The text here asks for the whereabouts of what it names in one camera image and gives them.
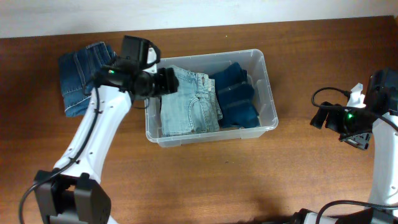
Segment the dark blue jeans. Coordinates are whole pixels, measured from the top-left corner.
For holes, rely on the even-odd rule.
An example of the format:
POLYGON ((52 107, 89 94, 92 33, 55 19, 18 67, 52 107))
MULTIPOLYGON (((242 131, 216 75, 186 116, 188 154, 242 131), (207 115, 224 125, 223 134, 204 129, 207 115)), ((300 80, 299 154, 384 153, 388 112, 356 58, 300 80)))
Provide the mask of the dark blue jeans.
POLYGON ((97 42, 58 59, 60 89, 65 115, 84 115, 91 98, 90 78, 116 56, 110 45, 97 42))

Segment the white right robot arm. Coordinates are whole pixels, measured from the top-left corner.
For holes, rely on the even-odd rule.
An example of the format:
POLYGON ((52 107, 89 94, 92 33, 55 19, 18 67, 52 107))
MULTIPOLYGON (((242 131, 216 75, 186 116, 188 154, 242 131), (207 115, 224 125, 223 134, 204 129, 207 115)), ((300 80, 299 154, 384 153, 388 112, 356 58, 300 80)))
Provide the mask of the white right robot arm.
POLYGON ((335 200, 318 212, 301 209, 289 222, 296 224, 397 223, 397 70, 385 68, 370 76, 367 87, 358 83, 340 90, 345 105, 324 101, 310 124, 326 127, 339 140, 367 150, 374 142, 373 181, 369 199, 335 200))

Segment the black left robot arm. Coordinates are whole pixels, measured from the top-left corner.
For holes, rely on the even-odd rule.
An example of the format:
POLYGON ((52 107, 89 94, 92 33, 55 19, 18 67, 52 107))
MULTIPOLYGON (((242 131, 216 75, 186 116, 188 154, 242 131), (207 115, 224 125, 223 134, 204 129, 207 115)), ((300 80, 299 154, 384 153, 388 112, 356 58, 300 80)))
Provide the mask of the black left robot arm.
POLYGON ((171 68, 157 68, 159 48, 147 39, 124 36, 120 55, 88 80, 93 88, 86 113, 63 156, 51 171, 39 170, 19 210, 35 194, 44 223, 115 223, 101 173, 114 135, 136 100, 177 92, 171 68))

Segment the clear plastic storage bin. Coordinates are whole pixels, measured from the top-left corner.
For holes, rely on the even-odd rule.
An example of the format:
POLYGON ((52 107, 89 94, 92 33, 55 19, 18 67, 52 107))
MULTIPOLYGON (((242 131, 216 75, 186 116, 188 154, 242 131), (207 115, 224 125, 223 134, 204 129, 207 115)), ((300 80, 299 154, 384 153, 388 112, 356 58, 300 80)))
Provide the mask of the clear plastic storage bin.
POLYGON ((164 58, 178 91, 147 100, 146 137, 161 147, 258 138, 279 123, 258 49, 164 58))

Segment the light blue jeans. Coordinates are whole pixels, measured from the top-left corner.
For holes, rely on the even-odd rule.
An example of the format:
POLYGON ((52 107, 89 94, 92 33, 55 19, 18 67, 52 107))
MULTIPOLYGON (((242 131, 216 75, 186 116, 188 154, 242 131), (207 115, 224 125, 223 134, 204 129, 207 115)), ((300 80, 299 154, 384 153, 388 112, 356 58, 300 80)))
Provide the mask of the light blue jeans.
POLYGON ((220 130, 223 118, 216 99, 215 81, 205 73, 195 73, 175 65, 179 80, 177 92, 161 98, 160 120, 162 135, 181 136, 212 133, 220 130))

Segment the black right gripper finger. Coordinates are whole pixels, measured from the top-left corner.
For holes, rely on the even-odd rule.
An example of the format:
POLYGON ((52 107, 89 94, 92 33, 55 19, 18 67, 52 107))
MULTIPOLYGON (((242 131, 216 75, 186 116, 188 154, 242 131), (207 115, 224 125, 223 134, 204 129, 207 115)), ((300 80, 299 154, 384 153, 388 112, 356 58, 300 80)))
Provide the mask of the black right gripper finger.
POLYGON ((316 115, 312 118, 310 125, 318 128, 318 129, 321 129, 323 126, 327 128, 329 114, 330 114, 330 110, 326 110, 326 109, 319 107, 316 115))
POLYGON ((367 150, 369 147, 369 141, 371 139, 372 133, 360 133, 352 135, 341 135, 339 141, 345 142, 357 149, 367 150))

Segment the teal blue shirt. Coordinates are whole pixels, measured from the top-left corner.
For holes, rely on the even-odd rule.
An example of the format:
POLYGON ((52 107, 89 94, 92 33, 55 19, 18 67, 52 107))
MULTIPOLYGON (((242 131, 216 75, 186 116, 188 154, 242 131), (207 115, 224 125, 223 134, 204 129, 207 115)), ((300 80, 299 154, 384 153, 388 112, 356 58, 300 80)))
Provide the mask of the teal blue shirt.
POLYGON ((235 62, 223 71, 210 75, 215 81, 216 97, 223 114, 222 128, 255 128, 260 125, 259 113, 254 107, 254 88, 248 82, 248 73, 235 62))

